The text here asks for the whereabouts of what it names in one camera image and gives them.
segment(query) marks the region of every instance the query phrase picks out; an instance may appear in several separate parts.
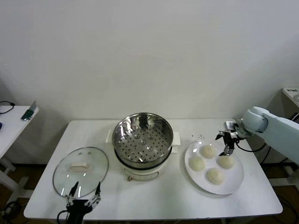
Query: metal bowl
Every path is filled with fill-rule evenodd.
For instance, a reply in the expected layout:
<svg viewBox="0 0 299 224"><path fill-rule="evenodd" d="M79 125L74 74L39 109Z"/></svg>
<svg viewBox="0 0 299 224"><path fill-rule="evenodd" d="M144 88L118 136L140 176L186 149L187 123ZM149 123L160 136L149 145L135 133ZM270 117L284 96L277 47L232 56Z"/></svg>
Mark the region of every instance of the metal bowl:
<svg viewBox="0 0 299 224"><path fill-rule="evenodd" d="M170 124L152 113L137 113L122 120L112 135L115 154L133 169L151 169L171 153L173 132Z"/></svg>

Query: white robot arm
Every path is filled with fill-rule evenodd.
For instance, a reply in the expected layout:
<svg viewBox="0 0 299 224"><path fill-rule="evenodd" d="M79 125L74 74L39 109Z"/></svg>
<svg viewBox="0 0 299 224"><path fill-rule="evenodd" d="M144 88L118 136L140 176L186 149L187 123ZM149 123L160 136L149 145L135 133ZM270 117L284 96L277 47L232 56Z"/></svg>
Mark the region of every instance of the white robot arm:
<svg viewBox="0 0 299 224"><path fill-rule="evenodd" d="M257 134L265 143L299 164L299 124L277 117L261 107L252 107L237 122L226 122L226 131L216 139L224 138L225 149L220 155L230 155L234 144Z"/></svg>

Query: floor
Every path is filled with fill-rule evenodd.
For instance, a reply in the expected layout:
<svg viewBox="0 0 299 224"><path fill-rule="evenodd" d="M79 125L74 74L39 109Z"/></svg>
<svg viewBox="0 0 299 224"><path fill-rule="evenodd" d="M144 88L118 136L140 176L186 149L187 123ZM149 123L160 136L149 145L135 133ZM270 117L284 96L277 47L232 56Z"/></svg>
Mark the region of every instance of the floor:
<svg viewBox="0 0 299 224"><path fill-rule="evenodd" d="M44 166L17 166L17 170L15 172L10 172L8 175L14 179L16 182L20 180L22 176L29 176L30 181L25 185L26 189L34 189L38 183L40 176L42 175L44 170ZM283 178L286 177L287 174L282 168L272 167L269 169L265 169L265 173L268 178ZM297 214L299 214L299 193L293 186L287 187L275 187L274 188L277 195L285 198L290 204L295 208ZM0 184L0 208L5 206L6 201L10 196L10 191L5 188L2 184ZM10 220L13 224L22 224L27 219L23 216L23 211L25 209L25 204L27 203L28 199L18 199L18 202L22 207L21 212L18 214L17 217ZM284 212L280 215L277 215L281 223L291 224L294 223L295 217L292 211L284 206ZM45 220L29 220L26 222L27 224L50 224L50 222ZM87 222L88 224L96 224L98 222ZM100 224L114 224L115 222L100 222ZM150 222L131 222L132 224L177 224L177 221L150 221ZM271 223L271 224L280 224L273 216L267 217L257 217L250 224L264 224L264 223ZM211 219L211 220L184 220L180 221L179 224L221 224L219 219Z"/></svg>

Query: white table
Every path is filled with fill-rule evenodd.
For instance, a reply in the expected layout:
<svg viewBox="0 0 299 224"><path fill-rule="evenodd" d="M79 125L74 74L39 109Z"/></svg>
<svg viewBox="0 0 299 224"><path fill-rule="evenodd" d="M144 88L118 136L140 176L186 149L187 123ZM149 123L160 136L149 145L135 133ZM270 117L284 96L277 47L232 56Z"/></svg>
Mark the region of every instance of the white table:
<svg viewBox="0 0 299 224"><path fill-rule="evenodd" d="M101 186L102 200L85 220L159 220L247 217L278 214L283 208L253 153L236 149L245 177L237 192L221 196L198 187L188 176L184 152L198 134L215 139L226 119L171 119L180 132L181 148L169 156L165 172L147 181L127 181L111 144L105 143L117 120L72 121L56 147L24 211L27 218L55 219L65 210L65 199L53 188L56 165L69 152L86 146L103 149L109 159L108 174ZM246 141L241 147L250 149Z"/></svg>
<svg viewBox="0 0 299 224"><path fill-rule="evenodd" d="M10 108L11 106L0 106L0 112L5 112ZM2 128L0 129L0 163L6 167L5 172L0 171L0 182L13 192L8 202L15 201L19 197L30 198L33 192L32 190L24 190L23 188L28 181L28 177L22 177L20 182L17 183L7 176L10 170L15 171L15 167L4 156L6 151L30 123L30 121L21 120L22 115L28 108L29 106L14 106L11 111L0 114L0 122L2 123ZM36 108L32 118L38 111L38 108Z"/></svg>

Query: steamed bun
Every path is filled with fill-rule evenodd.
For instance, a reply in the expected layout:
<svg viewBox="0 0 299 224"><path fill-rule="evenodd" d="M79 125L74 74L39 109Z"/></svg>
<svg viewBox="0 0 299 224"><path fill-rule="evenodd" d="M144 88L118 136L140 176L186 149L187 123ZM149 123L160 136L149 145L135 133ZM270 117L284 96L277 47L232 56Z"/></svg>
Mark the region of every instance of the steamed bun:
<svg viewBox="0 0 299 224"><path fill-rule="evenodd" d="M207 172L207 178L210 182L220 185L223 183L225 177L221 170L212 168Z"/></svg>
<svg viewBox="0 0 299 224"><path fill-rule="evenodd" d="M189 160L189 166L191 167L191 169L198 172L198 171L202 171L205 168L205 162L202 158L196 156L196 157L192 157Z"/></svg>
<svg viewBox="0 0 299 224"><path fill-rule="evenodd" d="M205 146L201 147L201 154L208 159L215 157L216 153L217 153L217 150L214 146L205 145Z"/></svg>
<svg viewBox="0 0 299 224"><path fill-rule="evenodd" d="M231 169L235 164L235 159L232 156L220 156L217 162L223 168Z"/></svg>

